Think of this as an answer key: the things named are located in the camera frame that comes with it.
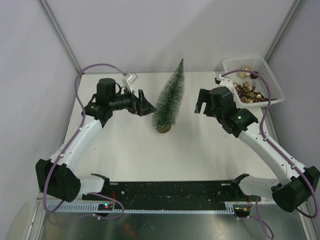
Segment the small green christmas tree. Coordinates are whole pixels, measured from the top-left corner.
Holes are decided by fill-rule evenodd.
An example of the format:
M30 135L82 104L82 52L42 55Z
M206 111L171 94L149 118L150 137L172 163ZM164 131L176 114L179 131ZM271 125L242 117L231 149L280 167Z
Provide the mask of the small green christmas tree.
M156 101L152 127L159 134L168 133L176 124L185 93L185 68L182 58Z

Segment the white plastic basket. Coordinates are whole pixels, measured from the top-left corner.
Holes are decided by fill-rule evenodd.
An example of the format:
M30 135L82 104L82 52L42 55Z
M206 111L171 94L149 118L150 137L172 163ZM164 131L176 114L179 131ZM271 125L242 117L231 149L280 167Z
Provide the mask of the white plastic basket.
M280 103L285 100L285 95L280 84L278 83L267 62L262 57L243 56L226 58L222 61L222 66L226 73L234 70L239 70L242 66L250 66L251 71L260 74L265 79L267 84L265 84L259 78L252 79L251 75L247 78L240 78L238 76L238 72L232 73L227 77L230 78L233 83L238 84L243 84L244 82L248 81L251 85L256 87L255 90L257 92L260 92L266 98L270 99L272 104ZM263 108L266 107L268 104L267 101L257 103L242 103L236 92L235 87L232 88L232 91L234 92L235 102L237 106L239 106L240 108Z

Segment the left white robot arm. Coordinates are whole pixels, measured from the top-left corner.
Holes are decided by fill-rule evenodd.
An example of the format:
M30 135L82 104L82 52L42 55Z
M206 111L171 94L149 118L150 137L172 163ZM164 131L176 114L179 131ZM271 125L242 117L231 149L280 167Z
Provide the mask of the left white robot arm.
M156 108L146 99L144 91L134 92L129 85L124 92L116 91L116 81L102 78L96 93L87 105L82 106L82 119L73 136L48 159L35 165L39 190L65 202L72 202L79 195L93 193L98 199L110 196L108 180L99 174L76 176L75 168L84 150L105 127L115 111L127 110L137 116L146 116Z

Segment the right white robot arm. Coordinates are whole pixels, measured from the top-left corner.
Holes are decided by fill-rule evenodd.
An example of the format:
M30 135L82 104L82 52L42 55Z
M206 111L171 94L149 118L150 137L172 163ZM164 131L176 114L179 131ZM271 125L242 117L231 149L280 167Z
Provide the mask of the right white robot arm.
M242 201L247 196L272 199L284 211L298 209L315 191L320 171L306 167L290 156L263 130L263 124L246 108L238 108L233 94L225 87L200 89L194 112L214 117L222 128L248 145L271 169L275 179L243 174L230 188L231 196Z

